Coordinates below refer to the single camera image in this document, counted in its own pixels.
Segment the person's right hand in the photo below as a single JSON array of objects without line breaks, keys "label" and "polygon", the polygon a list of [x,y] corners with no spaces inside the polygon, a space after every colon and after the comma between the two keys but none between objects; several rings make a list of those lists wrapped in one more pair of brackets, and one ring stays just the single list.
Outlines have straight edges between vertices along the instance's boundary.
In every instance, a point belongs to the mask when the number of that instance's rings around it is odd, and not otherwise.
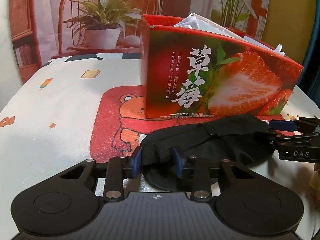
[{"label": "person's right hand", "polygon": [[309,185],[314,189],[316,193],[316,197],[319,200],[320,197],[320,169],[319,169],[319,163],[315,164],[314,167],[314,173],[311,176],[311,179],[309,181]]}]

